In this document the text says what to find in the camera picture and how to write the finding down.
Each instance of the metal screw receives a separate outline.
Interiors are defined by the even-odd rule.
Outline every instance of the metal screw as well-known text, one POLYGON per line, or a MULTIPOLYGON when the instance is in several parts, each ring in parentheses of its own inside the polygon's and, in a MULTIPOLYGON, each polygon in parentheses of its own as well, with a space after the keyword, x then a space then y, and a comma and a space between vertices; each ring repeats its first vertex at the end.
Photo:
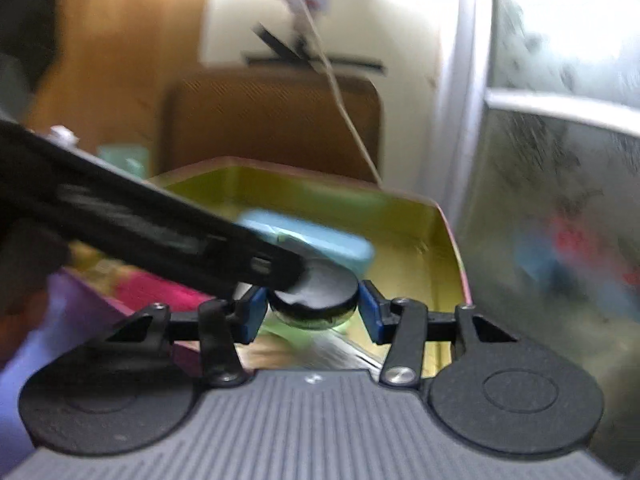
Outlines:
POLYGON ((385 381, 391 384, 408 384, 415 379, 415 372, 406 366, 394 366, 385 372, 385 381))
POLYGON ((269 260, 265 260, 264 258, 254 256, 253 258, 251 258, 251 268, 258 274, 267 276, 271 272, 271 262, 269 260))
POLYGON ((238 377, 238 374, 231 374, 229 372, 223 372, 221 373, 218 378, 223 381, 223 383, 228 383, 230 381, 233 381, 234 379, 236 379, 238 377))
POLYGON ((318 384, 323 380, 322 375, 312 374, 305 377, 305 381, 309 384, 318 384))

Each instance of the light blue box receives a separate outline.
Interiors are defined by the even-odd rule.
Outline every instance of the light blue box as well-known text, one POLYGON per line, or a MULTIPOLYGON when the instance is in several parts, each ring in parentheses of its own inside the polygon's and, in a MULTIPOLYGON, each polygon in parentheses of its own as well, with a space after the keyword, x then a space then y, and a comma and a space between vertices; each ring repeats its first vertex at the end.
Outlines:
POLYGON ((291 236, 311 245, 334 262, 363 278, 373 261, 375 250, 365 238, 331 229, 279 213, 252 209, 238 219, 238 224, 257 232, 271 243, 291 236))

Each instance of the brown chair backrest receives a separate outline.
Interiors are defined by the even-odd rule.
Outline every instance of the brown chair backrest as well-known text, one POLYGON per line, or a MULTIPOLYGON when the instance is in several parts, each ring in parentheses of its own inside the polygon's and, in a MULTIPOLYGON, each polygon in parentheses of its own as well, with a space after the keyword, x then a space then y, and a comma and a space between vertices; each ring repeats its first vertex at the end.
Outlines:
MULTIPOLYGON (((377 163, 381 105, 373 84, 340 76, 346 109, 377 163)), ((206 68, 168 91, 159 170, 217 156, 275 162, 374 182, 326 76, 288 67, 206 68)))

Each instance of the round black object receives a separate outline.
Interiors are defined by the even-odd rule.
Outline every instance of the round black object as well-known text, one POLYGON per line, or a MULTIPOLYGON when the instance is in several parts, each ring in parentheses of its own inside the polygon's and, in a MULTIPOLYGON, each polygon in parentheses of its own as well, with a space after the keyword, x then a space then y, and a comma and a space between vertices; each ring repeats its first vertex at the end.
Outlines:
POLYGON ((523 340, 473 346, 433 379, 429 404, 476 446, 530 458, 587 444, 604 408, 588 373, 523 340))
POLYGON ((358 279, 326 258, 310 258, 302 280, 289 292, 268 292, 273 311, 287 324, 325 330, 344 323, 358 303, 358 279))
POLYGON ((63 358, 29 379, 19 409, 36 446, 81 456, 129 452, 164 438, 190 412, 193 381, 170 360, 111 365, 63 358))

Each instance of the gray textured base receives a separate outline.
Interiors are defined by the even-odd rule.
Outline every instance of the gray textured base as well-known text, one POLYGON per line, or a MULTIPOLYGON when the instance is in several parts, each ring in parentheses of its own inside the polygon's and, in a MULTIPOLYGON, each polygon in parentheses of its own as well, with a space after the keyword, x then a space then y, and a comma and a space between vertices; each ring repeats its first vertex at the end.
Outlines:
POLYGON ((615 478, 587 452, 529 463, 481 454, 444 433, 416 395, 366 371, 265 370, 207 393, 158 444, 98 459, 41 449, 6 480, 615 478))

